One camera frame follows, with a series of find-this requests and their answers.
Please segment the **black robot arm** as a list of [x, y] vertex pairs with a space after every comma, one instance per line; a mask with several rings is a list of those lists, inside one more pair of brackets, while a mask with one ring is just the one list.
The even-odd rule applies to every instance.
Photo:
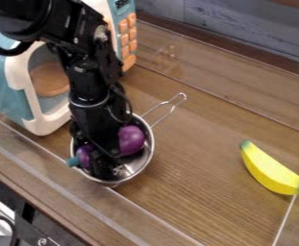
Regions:
[[43, 41], [56, 54], [70, 82], [71, 135], [92, 146], [90, 175], [112, 179], [120, 167], [118, 132], [132, 105], [122, 84], [122, 61], [104, 15], [83, 0], [0, 0], [0, 33], [16, 40], [0, 55], [16, 56]]

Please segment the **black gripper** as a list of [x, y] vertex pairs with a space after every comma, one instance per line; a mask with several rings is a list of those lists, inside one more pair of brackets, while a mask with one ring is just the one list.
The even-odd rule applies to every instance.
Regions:
[[120, 162], [114, 158], [120, 156], [119, 128], [131, 120], [130, 101], [123, 96], [108, 96], [99, 103], [70, 98], [70, 110], [75, 143], [91, 143], [99, 150], [90, 153], [90, 175], [111, 181], [116, 178], [116, 168], [120, 167]]

